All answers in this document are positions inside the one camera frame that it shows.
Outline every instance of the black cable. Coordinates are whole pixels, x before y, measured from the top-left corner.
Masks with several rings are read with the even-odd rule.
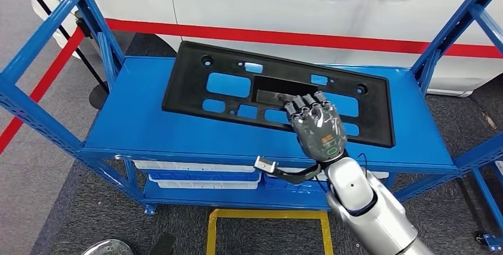
[[[323,185],[321,184],[321,181],[318,179],[318,175],[314,176],[314,178],[316,179],[316,182],[318,182],[318,185],[320,185],[321,189],[325,192],[325,194],[327,193],[327,190],[325,189],[325,187],[323,187]]]
[[[46,5],[46,3],[44,2],[44,0],[36,0],[40,6],[44,9],[44,11],[46,12],[47,15],[50,15],[51,14],[51,10],[49,9],[49,7]],[[59,31],[63,34],[63,36],[66,38],[66,40],[69,40],[70,39],[70,35],[68,34],[68,32],[63,28],[62,25],[60,25],[58,27]],[[101,87],[103,88],[103,90],[105,90],[105,92],[108,94],[110,93],[109,91],[109,88],[108,86],[103,82],[103,80],[101,80],[100,76],[98,75],[98,73],[96,73],[96,71],[94,70],[94,68],[91,66],[91,64],[89,63],[89,61],[87,60],[87,58],[85,58],[84,54],[82,53],[82,51],[80,51],[79,48],[75,49],[75,52],[77,53],[77,55],[80,57],[80,59],[82,60],[82,62],[84,63],[85,67],[87,67],[87,69],[91,72],[91,74],[94,76],[94,79],[96,79],[96,81],[98,81],[98,83],[101,85]]]
[[[360,158],[360,156],[362,156],[362,155],[363,155],[363,157],[365,158],[365,178],[367,178],[367,179],[368,179],[368,174],[367,174],[367,171],[368,171],[368,169],[367,169],[367,165],[368,165],[367,156],[365,155],[365,153],[363,153],[363,152],[362,152],[362,153],[360,153],[360,154],[358,155],[358,157],[357,157],[357,158]]]

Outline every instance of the black plastic panel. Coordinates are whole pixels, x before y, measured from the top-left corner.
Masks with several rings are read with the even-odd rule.
[[[245,63],[262,65],[262,72],[256,73],[260,71],[253,68],[248,68],[247,71]],[[210,92],[207,90],[207,84],[211,73],[231,75],[237,79],[247,78],[250,80],[250,92],[240,95],[242,92],[236,90],[236,96],[219,94],[218,90],[213,88]],[[321,82],[312,80],[312,75],[318,77],[318,80],[321,78]],[[283,110],[285,100],[295,95],[312,94],[318,90],[358,100],[357,116],[344,115],[344,108],[338,108],[344,123],[359,127],[357,136],[348,135],[349,141],[383,147],[394,146],[387,79],[207,44],[181,44],[162,108],[164,111],[293,131],[288,124],[267,121],[265,111]],[[222,112],[203,109],[206,99],[223,101],[225,105]],[[256,118],[238,116],[240,105],[255,106]]]

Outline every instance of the mounting hole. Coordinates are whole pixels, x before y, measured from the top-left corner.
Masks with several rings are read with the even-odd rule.
[[[213,58],[209,55],[203,55],[203,57],[201,58],[201,63],[204,66],[210,66],[213,64]]]
[[[365,84],[358,84],[356,86],[356,91],[358,94],[365,95],[366,93],[368,93],[368,88]]]

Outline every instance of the silver object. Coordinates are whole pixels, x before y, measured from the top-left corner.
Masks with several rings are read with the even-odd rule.
[[[309,106],[312,106],[314,103],[316,103],[316,101],[312,98],[311,95],[307,94],[305,96],[303,96],[304,100],[307,102],[307,104]]]
[[[276,169],[276,162],[271,162],[262,156],[257,156],[254,167],[267,173],[273,173],[274,169]]]
[[[82,255],[135,255],[135,253],[123,241],[107,239],[89,247]]]
[[[418,238],[405,208],[371,172],[362,173],[355,160],[345,157],[325,173],[332,184],[332,192],[326,195],[329,206],[369,254],[433,255]],[[359,210],[364,212],[352,215]]]

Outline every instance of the gray carpet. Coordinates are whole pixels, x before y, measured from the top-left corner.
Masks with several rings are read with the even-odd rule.
[[[172,52],[157,37],[137,34],[128,54],[167,56]],[[487,104],[494,100],[488,97],[493,94],[501,93],[496,98],[503,98],[500,84],[497,80],[470,98],[427,96],[453,156],[490,138],[503,125],[498,111],[502,108]],[[491,126],[488,117],[496,127]],[[113,165],[123,169],[118,162]],[[500,193],[494,175],[490,171],[484,174]],[[415,178],[400,175],[394,188]],[[409,219],[437,254],[489,254],[474,241],[473,232],[498,229],[477,189],[467,176],[405,204]],[[117,238],[143,255],[148,254],[160,234],[169,232],[177,237],[176,254],[205,254],[211,210],[164,205],[158,207],[155,216],[146,216],[126,196],[75,163],[31,253],[81,254],[97,241]],[[366,254],[347,228],[332,215],[329,218],[335,254]],[[217,229],[217,254],[323,254],[320,225],[312,220],[219,219]]]

